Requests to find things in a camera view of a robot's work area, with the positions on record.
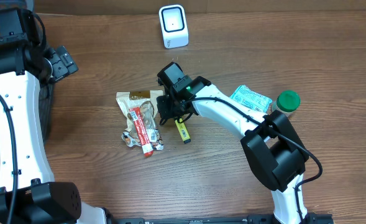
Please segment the yellow highlighter pen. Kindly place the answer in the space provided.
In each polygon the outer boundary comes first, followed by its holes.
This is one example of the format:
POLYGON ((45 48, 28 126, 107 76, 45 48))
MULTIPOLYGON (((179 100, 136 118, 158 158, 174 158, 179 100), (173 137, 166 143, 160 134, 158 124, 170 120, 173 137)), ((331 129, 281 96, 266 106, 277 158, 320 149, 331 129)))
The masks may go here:
POLYGON ((180 134, 180 137, 181 137, 182 141, 185 144, 191 142, 189 132, 188 132, 183 120, 181 118, 175 119, 175 124, 176 124, 176 127, 178 129, 178 132, 180 134))

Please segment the beige snack pouch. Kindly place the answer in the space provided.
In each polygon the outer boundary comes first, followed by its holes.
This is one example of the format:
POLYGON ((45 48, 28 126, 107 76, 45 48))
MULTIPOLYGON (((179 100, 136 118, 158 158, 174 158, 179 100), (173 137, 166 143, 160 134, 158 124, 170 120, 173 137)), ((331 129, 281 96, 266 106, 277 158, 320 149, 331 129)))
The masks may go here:
POLYGON ((129 114, 131 108, 139 107, 144 117, 145 127, 147 129, 157 129, 155 117, 158 113, 157 97, 162 96, 162 90, 140 90, 131 92, 117 92, 116 101, 122 114, 126 117, 128 131, 136 131, 132 117, 129 114))

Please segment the red snack stick packet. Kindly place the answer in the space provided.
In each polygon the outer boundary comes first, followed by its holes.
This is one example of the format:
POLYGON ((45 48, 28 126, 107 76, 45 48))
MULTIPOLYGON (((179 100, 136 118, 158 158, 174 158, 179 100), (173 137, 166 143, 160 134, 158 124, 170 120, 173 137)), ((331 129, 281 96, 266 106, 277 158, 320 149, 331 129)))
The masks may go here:
POLYGON ((129 114, 132 117, 132 120, 134 122, 139 140, 140 140, 140 145, 142 147, 143 153, 145 155, 145 157, 150 157, 153 154, 153 148, 152 148, 152 144, 150 142, 150 139, 148 137, 147 134, 147 129, 145 127, 145 123, 143 120, 143 116, 140 112, 140 108, 139 107, 135 107, 135 108, 131 108, 129 110, 129 114))

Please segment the teal plastic packet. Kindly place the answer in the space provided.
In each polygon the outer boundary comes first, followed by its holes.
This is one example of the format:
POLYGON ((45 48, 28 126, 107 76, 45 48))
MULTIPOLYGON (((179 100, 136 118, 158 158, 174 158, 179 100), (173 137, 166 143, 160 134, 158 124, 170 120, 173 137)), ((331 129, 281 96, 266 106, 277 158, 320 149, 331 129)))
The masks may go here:
POLYGON ((257 92, 252 91, 246 85, 240 85, 230 96, 231 99, 252 110, 266 113, 272 100, 257 92))

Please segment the green lid jar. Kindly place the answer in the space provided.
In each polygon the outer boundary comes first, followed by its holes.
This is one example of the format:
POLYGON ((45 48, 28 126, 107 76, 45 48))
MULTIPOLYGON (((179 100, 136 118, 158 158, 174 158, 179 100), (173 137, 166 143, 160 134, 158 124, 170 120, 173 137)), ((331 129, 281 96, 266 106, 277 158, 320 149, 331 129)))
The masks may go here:
POLYGON ((272 103, 271 112, 280 111, 289 117, 300 106, 301 98, 297 92, 293 90, 285 90, 281 92, 278 98, 272 103))

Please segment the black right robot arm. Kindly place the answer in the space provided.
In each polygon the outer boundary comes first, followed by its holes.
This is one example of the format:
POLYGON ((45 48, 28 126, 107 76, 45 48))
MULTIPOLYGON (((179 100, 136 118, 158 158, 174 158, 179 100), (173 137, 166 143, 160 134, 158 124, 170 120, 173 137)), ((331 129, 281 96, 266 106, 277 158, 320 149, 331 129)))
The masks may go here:
POLYGON ((288 117, 240 105, 203 77, 191 79, 171 62, 157 75, 165 90, 157 98, 160 124, 169 119, 186 121, 192 115, 208 118, 237 136, 250 170, 271 190, 273 216, 279 223, 305 223, 301 182, 309 159, 288 117))

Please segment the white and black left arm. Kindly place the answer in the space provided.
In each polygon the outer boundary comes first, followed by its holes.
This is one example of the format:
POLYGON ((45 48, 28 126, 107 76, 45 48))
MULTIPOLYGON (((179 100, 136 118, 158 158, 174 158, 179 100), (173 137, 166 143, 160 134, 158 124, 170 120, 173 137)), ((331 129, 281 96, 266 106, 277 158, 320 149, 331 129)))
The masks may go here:
POLYGON ((55 180, 44 150, 40 90, 77 70, 66 48, 48 47, 37 14, 0 10, 0 223, 111 223, 55 180))

